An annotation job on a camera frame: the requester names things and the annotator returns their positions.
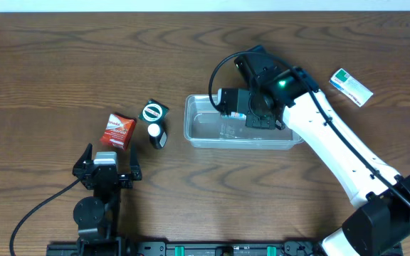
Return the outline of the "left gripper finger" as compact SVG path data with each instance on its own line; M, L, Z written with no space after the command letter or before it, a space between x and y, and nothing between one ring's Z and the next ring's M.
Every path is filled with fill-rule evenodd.
M91 143L89 143L83 152L83 154L80 156L80 158L76 161L76 166L77 167L86 167L86 165L92 161L92 150L93 146Z
M137 147L134 144L130 148L130 171L131 174L140 173L140 164L137 158Z

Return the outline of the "blue fever patch box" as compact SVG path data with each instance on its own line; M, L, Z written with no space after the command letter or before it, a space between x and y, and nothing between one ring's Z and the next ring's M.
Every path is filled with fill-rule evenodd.
M223 119L234 119L234 120L240 120L240 121L246 121L247 116L243 113L238 113L238 112L231 112L230 114L223 113L221 115Z

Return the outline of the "white green medicine box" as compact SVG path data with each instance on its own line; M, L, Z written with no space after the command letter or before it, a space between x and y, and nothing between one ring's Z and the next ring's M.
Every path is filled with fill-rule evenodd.
M373 95L362 83L353 78L346 70L340 68L329 80L335 88L346 95L358 107L364 105Z

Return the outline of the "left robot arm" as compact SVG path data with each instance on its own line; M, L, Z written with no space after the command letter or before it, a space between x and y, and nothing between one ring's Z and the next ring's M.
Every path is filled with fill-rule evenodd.
M130 149L130 172L118 172L117 153L101 151L92 157L92 144L87 145L73 166L72 174L92 196L81 199L74 207L73 219L78 225L77 251L81 256L135 255L134 246L117 234L121 190L131 189L142 179L137 150Z

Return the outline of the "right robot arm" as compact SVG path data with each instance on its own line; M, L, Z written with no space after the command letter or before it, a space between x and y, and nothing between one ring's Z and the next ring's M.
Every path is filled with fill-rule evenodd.
M302 68L263 46L232 59L247 84L221 93L222 112L244 115L255 129L289 128L331 170L354 206L340 228L320 242L323 255L383 255L410 236L410 175L374 154L341 120Z

